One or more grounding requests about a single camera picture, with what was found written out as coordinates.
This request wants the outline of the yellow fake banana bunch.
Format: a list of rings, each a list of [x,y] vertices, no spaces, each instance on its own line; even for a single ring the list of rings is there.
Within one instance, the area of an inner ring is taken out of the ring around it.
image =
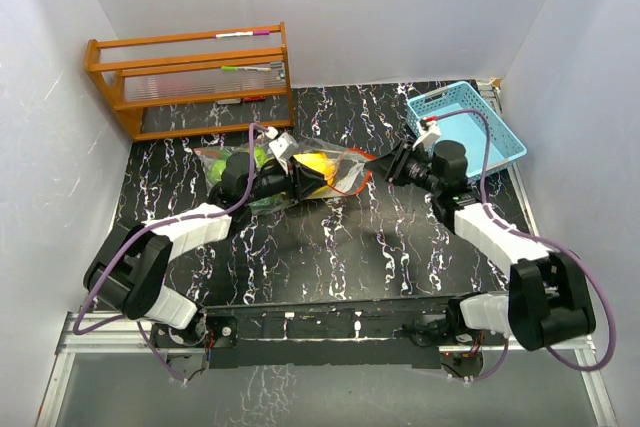
[[[324,152],[318,151],[295,154],[294,158],[300,163],[321,172],[327,181],[327,185],[314,192],[310,198],[321,198],[331,191],[337,172],[334,160],[330,159]]]

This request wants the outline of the clear zip bag red seal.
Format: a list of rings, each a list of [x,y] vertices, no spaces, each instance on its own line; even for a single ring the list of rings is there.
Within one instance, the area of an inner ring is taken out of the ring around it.
[[[314,189],[304,199],[350,197],[359,194],[372,173],[365,164],[375,159],[359,148],[344,147],[317,138],[298,141],[294,158],[302,165],[322,174],[326,184]]]

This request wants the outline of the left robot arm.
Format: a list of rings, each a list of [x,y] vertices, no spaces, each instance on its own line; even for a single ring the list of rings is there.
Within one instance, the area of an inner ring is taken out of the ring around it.
[[[328,185],[326,175],[304,165],[300,156],[258,166],[252,155],[239,152],[223,164],[200,206],[147,224],[122,219],[113,225],[83,278],[92,299],[127,319],[163,324],[186,346],[204,339],[202,308],[164,284],[168,264],[238,233],[251,220],[254,202],[273,196],[301,201]]]

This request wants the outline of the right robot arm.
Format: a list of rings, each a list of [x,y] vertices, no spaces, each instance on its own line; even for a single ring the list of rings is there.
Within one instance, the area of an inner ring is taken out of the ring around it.
[[[390,184],[428,192],[436,219],[507,277],[505,294],[470,293],[449,300],[445,333],[453,341],[466,344],[481,331],[492,331],[535,351],[594,332],[596,319],[582,269],[568,254],[489,215],[468,185],[462,144],[439,141],[425,153],[401,142],[365,167]]]

